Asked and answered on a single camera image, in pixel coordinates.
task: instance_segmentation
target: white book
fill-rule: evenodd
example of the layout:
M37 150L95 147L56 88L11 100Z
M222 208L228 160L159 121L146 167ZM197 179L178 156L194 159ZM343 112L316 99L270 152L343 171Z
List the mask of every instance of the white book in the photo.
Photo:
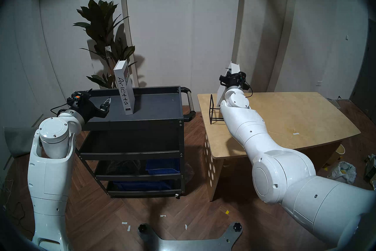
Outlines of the white book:
M114 73L125 114L131 115L135 107L135 96L133 94L132 82L129 78L128 62L126 60L118 61L114 68Z

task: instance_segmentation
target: metal base plate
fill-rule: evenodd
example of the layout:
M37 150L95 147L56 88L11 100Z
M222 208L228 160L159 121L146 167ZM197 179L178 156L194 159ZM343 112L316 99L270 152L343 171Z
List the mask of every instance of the metal base plate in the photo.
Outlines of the metal base plate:
M235 223L237 222L233 222L220 238L210 240L162 240L148 224L141 224L137 233L152 251L224 251L231 250L243 232L240 224L234 229Z

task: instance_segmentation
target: wooden table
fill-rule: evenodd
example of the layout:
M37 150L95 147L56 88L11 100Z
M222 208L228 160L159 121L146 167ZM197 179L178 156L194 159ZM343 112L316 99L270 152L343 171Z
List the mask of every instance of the wooden table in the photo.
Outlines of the wooden table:
M223 121L210 124L210 94L198 94L198 98L206 130L203 155L212 201L219 177L231 175L236 158L247 154ZM343 113L317 92L253 93L248 100L250 107L263 117L272 139L281 147L307 155L316 171L324 166L343 139L360 133ZM214 116L221 117L221 114L217 110Z

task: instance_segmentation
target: metal cart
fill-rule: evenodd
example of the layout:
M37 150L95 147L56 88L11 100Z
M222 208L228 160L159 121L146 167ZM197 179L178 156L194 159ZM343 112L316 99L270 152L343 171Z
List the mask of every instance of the metal cart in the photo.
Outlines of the metal cart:
M183 115L181 93L187 93L190 113ZM184 123L191 121L193 109L191 91L186 87L134 88L134 114L125 115L118 89L93 90L90 100L99 107L111 97L106 118L92 118L82 130L90 131L76 154L111 197L179 197L185 192ZM106 174L111 161L179 159L179 173L127 175ZM93 172L86 160L99 161ZM172 181L172 189L123 191L113 181ZM105 187L101 181L108 181Z

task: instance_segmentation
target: wooden floor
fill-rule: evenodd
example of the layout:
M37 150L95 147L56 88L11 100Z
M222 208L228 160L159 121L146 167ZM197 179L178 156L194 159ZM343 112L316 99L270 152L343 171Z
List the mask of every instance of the wooden floor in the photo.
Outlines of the wooden floor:
M362 178L364 159L376 148L376 126L353 103L340 101L339 104L341 111L362 132L343 142L345 161L356 166L358 174L354 184L371 189ZM326 245L295 222L280 205L267 205L257 197L248 158L239 160L231 178L219 181L215 200L209 202L201 160L205 129L200 113L185 124L184 132L186 162L193 167L195 175L186 185L187 195L180 200L174 197L111 199L75 156L66 209L67 233L75 251L146 250L137 234L137 227L143 222L149 223L162 239L183 240L218 238L233 221L241 222L244 231L232 250L325 250ZM79 137L78 145L86 134ZM34 219L27 189L28 160L28 156L16 159L9 170L8 179L14 184L7 210L13 217L21 218L23 207L25 217L18 228L31 239ZM318 174L326 176L328 172L322 169Z

